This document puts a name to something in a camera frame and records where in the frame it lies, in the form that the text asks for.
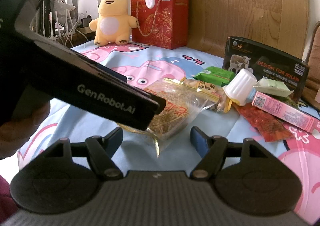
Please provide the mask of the person's left hand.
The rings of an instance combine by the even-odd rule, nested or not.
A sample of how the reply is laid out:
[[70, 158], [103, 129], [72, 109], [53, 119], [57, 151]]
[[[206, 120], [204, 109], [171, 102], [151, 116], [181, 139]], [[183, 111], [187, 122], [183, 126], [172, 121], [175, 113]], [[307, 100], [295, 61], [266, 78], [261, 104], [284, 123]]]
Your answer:
[[1, 159], [12, 156], [37, 131], [40, 124], [48, 117], [50, 102], [34, 110], [26, 119], [10, 121], [1, 125]]

